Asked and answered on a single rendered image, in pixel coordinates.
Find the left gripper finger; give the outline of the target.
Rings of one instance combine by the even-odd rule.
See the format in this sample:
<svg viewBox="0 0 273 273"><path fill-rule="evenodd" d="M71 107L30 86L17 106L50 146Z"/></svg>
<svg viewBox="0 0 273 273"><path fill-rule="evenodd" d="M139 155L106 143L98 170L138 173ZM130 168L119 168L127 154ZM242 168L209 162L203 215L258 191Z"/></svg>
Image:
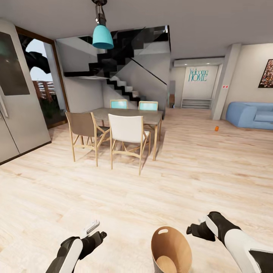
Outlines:
<svg viewBox="0 0 273 273"><path fill-rule="evenodd" d="M104 231L102 231L101 233L100 233L100 235L101 235L101 238L102 238L102 240L107 236L107 233L106 232L104 232Z"/></svg>

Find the trash can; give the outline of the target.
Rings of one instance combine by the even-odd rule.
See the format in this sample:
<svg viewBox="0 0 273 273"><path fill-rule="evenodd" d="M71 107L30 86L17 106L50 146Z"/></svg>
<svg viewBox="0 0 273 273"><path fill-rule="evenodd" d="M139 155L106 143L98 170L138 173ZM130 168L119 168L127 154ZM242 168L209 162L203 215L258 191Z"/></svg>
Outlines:
<svg viewBox="0 0 273 273"><path fill-rule="evenodd" d="M160 230L168 232L159 234ZM155 273L188 273L193 256L185 236L169 226L159 227L152 235L151 251Z"/></svg>

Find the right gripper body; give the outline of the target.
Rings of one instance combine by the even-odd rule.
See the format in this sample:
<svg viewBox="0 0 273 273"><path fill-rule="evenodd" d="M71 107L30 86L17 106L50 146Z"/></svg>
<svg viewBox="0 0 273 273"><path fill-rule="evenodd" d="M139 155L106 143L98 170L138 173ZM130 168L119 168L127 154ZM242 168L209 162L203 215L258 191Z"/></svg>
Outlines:
<svg viewBox="0 0 273 273"><path fill-rule="evenodd" d="M203 238L205 240L209 240L215 242L215 236L207 235L202 227L202 223L200 225L191 224L192 235L195 237Z"/></svg>

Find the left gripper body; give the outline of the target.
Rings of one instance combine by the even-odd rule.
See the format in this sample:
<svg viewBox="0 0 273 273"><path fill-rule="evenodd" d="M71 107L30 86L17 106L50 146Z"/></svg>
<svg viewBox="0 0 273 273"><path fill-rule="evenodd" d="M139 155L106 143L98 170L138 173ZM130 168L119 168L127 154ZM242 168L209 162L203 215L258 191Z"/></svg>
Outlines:
<svg viewBox="0 0 273 273"><path fill-rule="evenodd" d="M95 232L91 237L87 237L87 238L84 238L84 239L88 240L89 249L88 249L87 254L84 257L82 257L81 259L79 259L79 260L84 259L87 255L92 253L95 248L97 248L99 245L101 245L103 243L103 240L101 238L101 235L100 235L99 231Z"/></svg>

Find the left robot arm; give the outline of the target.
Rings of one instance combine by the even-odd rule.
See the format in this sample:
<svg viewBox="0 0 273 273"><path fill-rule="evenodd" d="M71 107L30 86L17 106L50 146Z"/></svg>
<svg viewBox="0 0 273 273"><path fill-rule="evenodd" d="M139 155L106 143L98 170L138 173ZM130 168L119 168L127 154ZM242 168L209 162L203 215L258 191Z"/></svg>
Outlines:
<svg viewBox="0 0 273 273"><path fill-rule="evenodd" d="M95 232L90 236L95 228L100 225L99 220L93 220L80 233L80 237L70 237L65 240L58 250L57 258L50 264L46 273L74 273L74 268L78 260L84 259L92 253L95 248L103 243L107 233Z"/></svg>

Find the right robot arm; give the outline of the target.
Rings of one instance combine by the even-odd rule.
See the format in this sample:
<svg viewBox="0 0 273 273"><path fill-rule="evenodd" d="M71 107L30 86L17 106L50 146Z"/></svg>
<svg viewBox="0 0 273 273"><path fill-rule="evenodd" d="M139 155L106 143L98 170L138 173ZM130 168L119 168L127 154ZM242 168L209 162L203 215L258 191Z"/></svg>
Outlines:
<svg viewBox="0 0 273 273"><path fill-rule="evenodd" d="M273 248L257 241L232 224L220 212L199 215L199 225L191 224L186 234L215 242L227 248L242 273L273 273Z"/></svg>

